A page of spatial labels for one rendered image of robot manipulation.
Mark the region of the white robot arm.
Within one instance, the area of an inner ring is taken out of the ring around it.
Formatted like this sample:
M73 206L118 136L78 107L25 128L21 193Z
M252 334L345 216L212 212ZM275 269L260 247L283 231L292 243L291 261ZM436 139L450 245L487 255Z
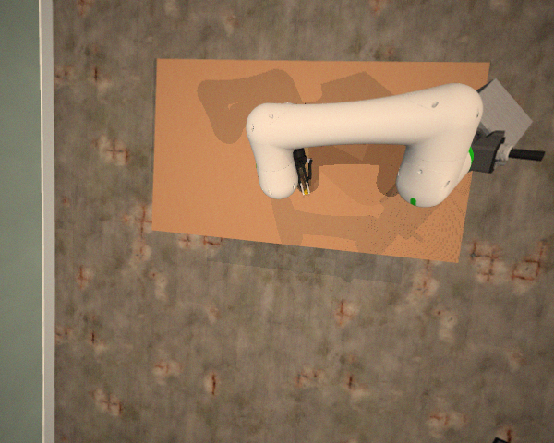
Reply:
M486 136L478 127L482 114L476 90L449 83L354 102L266 102L251 111L246 131L259 185L270 198L288 198L295 192L294 151L394 144L406 146L396 177L398 193L408 203L426 208L440 204L469 169L491 174L509 158L542 161L545 151L502 144L505 131Z

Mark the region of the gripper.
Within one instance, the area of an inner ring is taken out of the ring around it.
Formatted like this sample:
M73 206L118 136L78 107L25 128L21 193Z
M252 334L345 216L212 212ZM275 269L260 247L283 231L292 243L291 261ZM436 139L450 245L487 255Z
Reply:
M298 184L300 185L300 188L302 189L302 193L303 193L303 195L305 195L304 189L303 189L303 186L302 186L302 182L301 182L301 179L300 179L299 169L298 169L300 167L302 167L302 169L303 169L303 173L304 173L304 176L306 178L306 183L307 183L307 191L310 194L308 180L311 179L311 164L312 164L313 161L312 161L311 158L309 159L306 156L304 148L300 149L300 150L297 150L297 151L294 151L293 156L294 156L294 160L295 160L295 167L296 167L297 174L298 174ZM296 159L296 158L299 158L299 159ZM308 162L308 173L310 174L310 176L308 175L308 177L307 177L307 173L306 173L306 169L305 169L306 162Z

